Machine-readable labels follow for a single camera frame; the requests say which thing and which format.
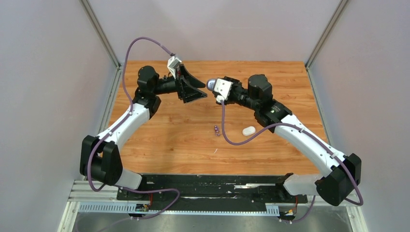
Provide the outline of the blue-grey earbud case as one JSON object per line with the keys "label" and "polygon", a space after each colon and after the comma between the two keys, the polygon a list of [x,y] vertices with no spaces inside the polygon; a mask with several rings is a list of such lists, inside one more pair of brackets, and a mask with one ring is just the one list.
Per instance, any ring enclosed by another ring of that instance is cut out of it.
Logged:
{"label": "blue-grey earbud case", "polygon": [[209,91],[213,91],[216,81],[217,81],[217,80],[216,80],[215,78],[209,79],[209,80],[207,81],[207,83],[206,83],[206,88],[207,88]]}

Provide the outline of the white earbud charging case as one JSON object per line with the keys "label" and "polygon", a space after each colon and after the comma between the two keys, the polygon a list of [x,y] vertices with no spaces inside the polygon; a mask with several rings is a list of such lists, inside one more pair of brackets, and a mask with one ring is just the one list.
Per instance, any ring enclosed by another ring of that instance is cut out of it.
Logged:
{"label": "white earbud charging case", "polygon": [[256,133],[256,128],[254,126],[246,127],[242,130],[244,136],[252,136]]}

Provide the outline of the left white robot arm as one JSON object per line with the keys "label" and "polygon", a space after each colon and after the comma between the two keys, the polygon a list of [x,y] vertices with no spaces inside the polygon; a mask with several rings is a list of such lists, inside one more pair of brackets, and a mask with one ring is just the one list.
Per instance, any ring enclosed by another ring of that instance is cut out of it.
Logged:
{"label": "left white robot arm", "polygon": [[202,91],[206,84],[191,75],[184,64],[178,64],[172,76],[160,77],[152,66],[144,66],[137,73],[137,89],[128,109],[110,127],[96,136],[82,141],[80,174],[89,181],[130,189],[137,200],[148,194],[148,186],[141,174],[123,167],[120,151],[128,139],[157,112],[159,95],[176,93],[184,103],[207,97]]}

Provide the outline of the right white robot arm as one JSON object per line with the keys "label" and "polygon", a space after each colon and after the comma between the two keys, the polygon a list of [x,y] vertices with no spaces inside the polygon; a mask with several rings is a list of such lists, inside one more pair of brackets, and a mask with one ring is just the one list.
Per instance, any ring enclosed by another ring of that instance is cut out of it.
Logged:
{"label": "right white robot arm", "polygon": [[273,86],[264,74],[252,75],[247,88],[237,79],[219,78],[212,91],[222,108],[236,103],[254,111],[263,129],[244,144],[264,131],[271,131],[292,144],[320,171],[320,176],[291,174],[276,188],[279,200],[288,202],[296,195],[319,195],[333,206],[343,201],[364,204],[358,189],[361,159],[354,153],[346,155],[335,149],[309,130],[288,107],[274,99]]}

